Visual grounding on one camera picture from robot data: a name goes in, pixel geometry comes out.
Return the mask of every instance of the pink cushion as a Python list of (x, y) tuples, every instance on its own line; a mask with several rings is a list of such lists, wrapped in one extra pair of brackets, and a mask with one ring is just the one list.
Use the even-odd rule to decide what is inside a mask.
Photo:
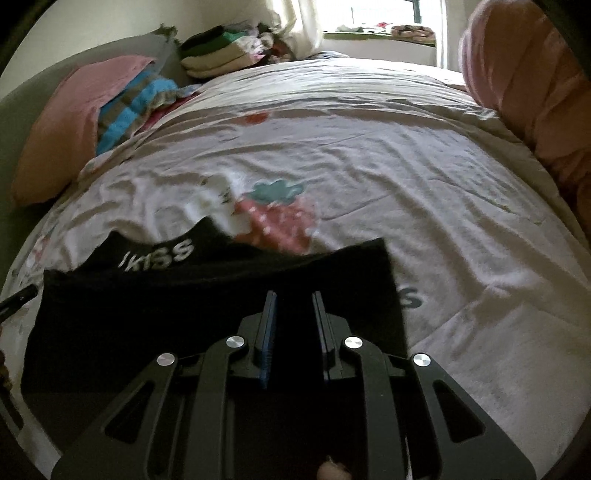
[(99, 111), (153, 59), (122, 56), (74, 70), (31, 128), (12, 182), (18, 205), (60, 194), (95, 156)]
[(486, 0), (460, 42), (467, 88), (554, 177), (591, 237), (591, 82), (531, 0)]

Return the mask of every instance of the metal screw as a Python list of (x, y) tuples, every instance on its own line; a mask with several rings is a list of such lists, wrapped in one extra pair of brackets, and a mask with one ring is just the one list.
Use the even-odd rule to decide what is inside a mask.
[(174, 363), (174, 355), (171, 353), (163, 353), (156, 360), (161, 367), (167, 367)]
[(239, 335), (234, 335), (226, 340), (226, 345), (230, 348), (240, 348), (246, 341)]
[(359, 337), (347, 337), (345, 345), (349, 348), (356, 349), (363, 345), (363, 340)]
[(431, 363), (431, 358), (426, 353), (417, 353), (413, 357), (413, 362), (420, 367), (427, 367)]

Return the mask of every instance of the bed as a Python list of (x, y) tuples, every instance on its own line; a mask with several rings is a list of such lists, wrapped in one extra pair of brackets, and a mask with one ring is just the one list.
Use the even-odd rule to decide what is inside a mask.
[[(75, 269), (113, 230), (154, 244), (209, 216), (234, 238), (299, 253), (383, 237), (410, 351), (436, 358), (542, 478), (591, 409), (589, 244), (531, 151), (461, 84), (360, 59), (212, 80), (87, 164), (25, 241), (2, 295), (42, 285), (46, 268)], [(246, 203), (270, 186), (299, 196), (306, 224), (292, 244)], [(0, 349), (24, 419), (18, 442), (49, 477), (60, 452), (20, 393), (39, 304), (4, 325)]]

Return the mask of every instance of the white curtain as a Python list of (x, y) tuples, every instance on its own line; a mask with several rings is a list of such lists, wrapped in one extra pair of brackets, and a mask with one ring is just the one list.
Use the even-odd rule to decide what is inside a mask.
[(274, 32), (280, 35), (298, 59), (320, 50), (322, 28), (316, 0), (265, 0), (272, 13)]

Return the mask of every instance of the black t-shirt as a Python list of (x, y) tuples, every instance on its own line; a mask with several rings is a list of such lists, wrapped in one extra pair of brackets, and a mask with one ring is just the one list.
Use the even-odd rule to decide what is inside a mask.
[[(156, 356), (202, 353), (234, 335), (242, 318), (262, 310), (268, 290), (278, 296), (274, 362), (306, 361), (309, 339), (317, 336), (315, 291), (353, 334), (407, 356), (383, 240), (295, 256), (235, 243), (203, 219), (154, 246), (112, 233), (76, 271), (46, 271), (23, 396), (55, 444), (67, 449)], [(301, 345), (280, 349), (289, 336), (302, 338)], [(289, 375), (297, 375), (294, 369)]]

